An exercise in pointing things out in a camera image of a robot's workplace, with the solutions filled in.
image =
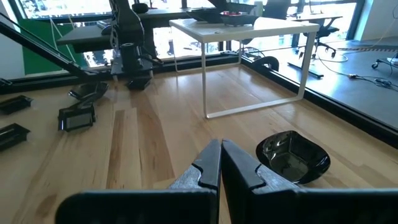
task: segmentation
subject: green wall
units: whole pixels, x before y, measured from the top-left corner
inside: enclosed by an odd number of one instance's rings
[[[52,31],[51,31],[51,23],[42,22],[42,21],[34,21],[34,20],[30,20],[30,19],[23,19],[23,20],[18,21],[18,23],[20,26],[27,29],[29,32],[35,34],[36,36],[40,37],[42,40],[46,41],[46,43],[48,43],[54,47],[54,41],[53,41]],[[70,25],[70,24],[66,24],[64,26],[57,25],[57,28],[59,29],[59,31],[61,32],[62,35],[67,34],[68,32],[70,32],[73,29],[72,25]],[[21,33],[30,37],[30,35],[23,30],[21,31]],[[55,40],[60,38],[58,32],[55,29],[54,29],[54,36],[55,36]],[[72,55],[76,60],[76,63],[82,67],[86,67],[87,64],[83,58],[83,54],[75,53],[75,51],[71,45],[69,45],[69,49],[72,52]],[[64,53],[70,59],[72,59],[66,45],[58,46],[58,50],[61,51],[62,53]],[[53,71],[61,70],[61,68],[59,66],[53,64],[52,62],[48,61],[45,58],[42,58],[41,56],[37,55],[36,53],[34,53],[33,51],[31,51],[25,47],[23,47],[22,51],[24,54],[25,75],[33,74],[33,73],[53,72]]]

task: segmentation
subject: floor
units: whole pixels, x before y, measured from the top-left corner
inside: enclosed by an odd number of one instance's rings
[[[31,108],[0,117],[0,127],[31,130],[27,142],[0,152],[0,223],[53,223],[58,205],[88,189],[165,189],[210,139],[229,138],[255,157],[264,138],[296,130],[331,156],[331,167],[303,187],[398,187],[398,151],[305,101],[207,120],[199,73],[155,76],[145,91],[122,83],[96,105],[98,120],[76,133],[57,131],[71,87],[23,93]],[[209,111],[292,96],[245,68],[208,73]],[[0,101],[16,95],[0,96]],[[221,192],[220,223],[230,223]]]
[[[370,40],[366,42],[334,42],[330,45],[333,47],[358,47],[360,44],[375,44],[377,41]],[[383,39],[378,45],[396,46],[398,38]],[[330,59],[330,54],[323,52],[324,48],[320,48],[321,58]],[[292,49],[275,50],[265,52],[266,55],[276,56],[281,63],[280,74],[299,82],[301,74],[294,68],[287,65],[287,62],[296,62],[298,56]],[[345,54],[348,57],[347,62],[324,62],[330,69],[341,73],[352,73],[361,76],[387,78],[392,83],[398,84],[398,70],[392,69],[386,64],[380,64],[377,69],[372,69],[371,65],[378,58],[393,57],[397,52],[355,52],[355,51],[339,51],[338,54]],[[364,113],[376,121],[384,124],[391,129],[398,131],[398,119],[396,111],[398,109],[398,101],[394,100],[398,97],[398,91],[380,88],[373,83],[351,80],[344,75],[336,74],[328,70],[319,60],[312,62],[310,69],[324,75],[322,79],[317,79],[310,75],[307,87],[323,95],[329,96],[336,101]]]

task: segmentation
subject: dark floor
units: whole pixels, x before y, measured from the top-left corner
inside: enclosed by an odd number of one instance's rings
[[[374,44],[375,41],[366,41],[364,44]],[[335,42],[331,43],[332,47],[358,47],[358,42]],[[378,45],[398,45],[398,38],[388,38],[382,40]],[[324,53],[324,48],[320,48],[320,57],[324,59],[331,59],[330,53]],[[338,54],[346,54],[347,62],[325,62],[325,65],[330,69],[341,73],[352,73],[361,76],[380,77],[390,80],[392,83],[398,84],[398,69],[391,68],[389,65],[380,64],[377,69],[372,69],[371,65],[378,58],[393,57],[396,52],[356,52],[353,51],[339,51]],[[283,49],[264,52],[266,55],[273,55],[279,59],[280,69],[279,73],[286,78],[299,82],[300,73],[287,62],[295,62],[298,60],[298,55],[295,50]],[[339,60],[341,56],[337,55],[335,60]],[[340,103],[366,114],[367,116],[379,121],[380,123],[398,130],[398,91],[389,90],[376,86],[371,82],[362,80],[352,80],[344,75],[336,74],[328,70],[319,60],[314,60],[310,67],[312,71],[322,73],[324,77],[317,79],[314,76],[309,77],[307,88],[333,98]]]

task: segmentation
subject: wooden floor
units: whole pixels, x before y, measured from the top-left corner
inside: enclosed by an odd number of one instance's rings
[[[210,112],[292,95],[244,67],[209,72],[208,86]],[[28,142],[0,153],[0,223],[53,223],[60,202],[82,190],[165,189],[210,139],[232,139],[255,157],[261,140],[292,129],[331,156],[328,172],[306,187],[398,186],[396,149],[305,100],[207,120],[201,75],[165,73],[145,91],[112,83],[95,125],[64,133],[57,115],[75,102],[69,89],[24,93],[35,99],[32,108],[0,117],[0,127],[31,130]],[[229,223],[223,191],[220,209],[221,223]]]

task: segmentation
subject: white table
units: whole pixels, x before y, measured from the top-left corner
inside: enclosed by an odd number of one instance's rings
[[[178,30],[186,33],[190,37],[201,43],[201,72],[202,72],[202,87],[203,87],[203,112],[206,118],[217,118],[229,114],[240,113],[268,106],[279,105],[282,103],[290,103],[293,101],[301,100],[304,96],[305,84],[308,78],[308,69],[310,66],[312,47],[315,41],[315,34],[319,30],[318,24],[308,24],[294,21],[285,21],[280,19],[270,19],[260,17],[254,26],[247,25],[241,27],[231,27],[224,24],[208,24],[207,22],[198,22],[194,19],[177,19],[171,20],[170,27],[175,27]],[[241,49],[241,40],[256,38],[256,37],[269,37],[275,35],[286,34],[299,34],[309,33],[307,38],[307,46],[303,58],[302,77],[300,88],[298,89],[297,96],[274,100],[256,105],[243,106],[240,108],[224,110],[220,112],[210,113],[207,112],[207,97],[206,97],[206,55],[205,43],[222,42],[227,40],[238,40],[239,48]],[[241,62],[242,51],[239,51],[239,61]],[[177,61],[174,58],[175,69],[177,70]]]

